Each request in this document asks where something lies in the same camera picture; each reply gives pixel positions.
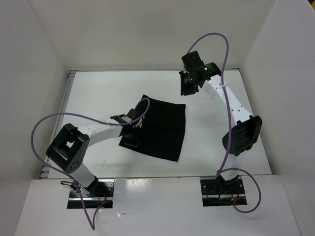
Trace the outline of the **black skirt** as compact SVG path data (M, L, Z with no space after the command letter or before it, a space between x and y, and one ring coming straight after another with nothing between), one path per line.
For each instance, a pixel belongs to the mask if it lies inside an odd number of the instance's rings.
M150 106L142 121L141 146L124 147L135 152L177 162L186 128L186 104L156 100L146 95Z

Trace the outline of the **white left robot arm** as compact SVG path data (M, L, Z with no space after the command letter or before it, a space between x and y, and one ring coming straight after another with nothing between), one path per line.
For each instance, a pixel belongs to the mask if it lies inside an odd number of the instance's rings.
M93 196L104 188L99 179L83 164L87 149L107 139L127 137L133 147L140 145L134 135L141 130L143 118L135 109L124 115L111 116L105 124L76 127L68 123L62 127L46 150L46 156L81 185L86 196Z

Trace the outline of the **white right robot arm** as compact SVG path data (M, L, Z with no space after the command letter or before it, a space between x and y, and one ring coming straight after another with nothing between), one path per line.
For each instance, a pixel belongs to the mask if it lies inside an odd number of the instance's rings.
M254 116L240 103L215 63L185 62L184 69L179 74L181 95L193 95L202 89L228 120L228 132L222 138L227 154L218 170L221 178L216 180L217 190L227 193L233 187L232 179L237 177L242 167L244 153L258 140L262 119Z

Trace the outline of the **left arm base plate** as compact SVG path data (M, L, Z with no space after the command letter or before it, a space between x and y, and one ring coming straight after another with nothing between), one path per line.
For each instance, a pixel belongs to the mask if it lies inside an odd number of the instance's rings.
M67 209L83 209L76 184L64 184L70 186ZM113 208L114 184L114 180L100 180L97 187L91 191L81 188L86 209Z

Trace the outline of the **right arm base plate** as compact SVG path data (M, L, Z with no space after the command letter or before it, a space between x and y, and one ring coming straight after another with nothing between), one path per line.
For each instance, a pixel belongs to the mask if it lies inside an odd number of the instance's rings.
M203 177L200 179L203 207L247 205L243 181L240 176L225 181L219 177Z

